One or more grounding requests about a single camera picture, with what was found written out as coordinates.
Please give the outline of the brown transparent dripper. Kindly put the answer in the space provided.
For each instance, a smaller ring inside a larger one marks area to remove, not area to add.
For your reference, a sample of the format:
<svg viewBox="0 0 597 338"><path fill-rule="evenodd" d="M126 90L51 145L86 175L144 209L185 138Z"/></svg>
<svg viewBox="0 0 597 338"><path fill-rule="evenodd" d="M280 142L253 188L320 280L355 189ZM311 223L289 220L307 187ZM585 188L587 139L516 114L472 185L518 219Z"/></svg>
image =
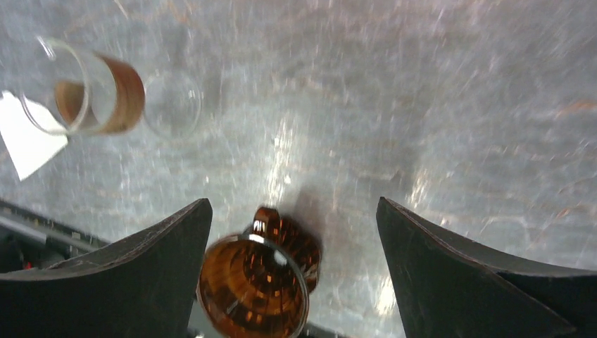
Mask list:
<svg viewBox="0 0 597 338"><path fill-rule="evenodd" d="M243 232L206 249L197 299L224 337L299 337L321 259L319 239L261 206Z"/></svg>

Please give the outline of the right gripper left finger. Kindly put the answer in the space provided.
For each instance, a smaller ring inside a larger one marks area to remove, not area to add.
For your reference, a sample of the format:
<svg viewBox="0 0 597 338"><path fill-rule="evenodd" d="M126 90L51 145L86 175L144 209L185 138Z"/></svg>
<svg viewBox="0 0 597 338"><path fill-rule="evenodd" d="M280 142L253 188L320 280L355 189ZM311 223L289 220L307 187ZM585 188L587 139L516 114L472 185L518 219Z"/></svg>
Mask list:
<svg viewBox="0 0 597 338"><path fill-rule="evenodd" d="M2 337L186 337L213 209L199 199L96 251L1 275Z"/></svg>

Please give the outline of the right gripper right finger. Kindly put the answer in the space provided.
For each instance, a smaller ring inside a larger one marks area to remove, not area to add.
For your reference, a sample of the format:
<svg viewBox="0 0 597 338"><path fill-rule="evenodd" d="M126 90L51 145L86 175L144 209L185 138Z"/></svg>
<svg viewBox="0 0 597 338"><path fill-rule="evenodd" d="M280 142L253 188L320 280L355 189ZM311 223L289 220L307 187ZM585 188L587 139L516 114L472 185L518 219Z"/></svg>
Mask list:
<svg viewBox="0 0 597 338"><path fill-rule="evenodd" d="M596 272L514 256L381 198L377 229L407 337L595 337Z"/></svg>

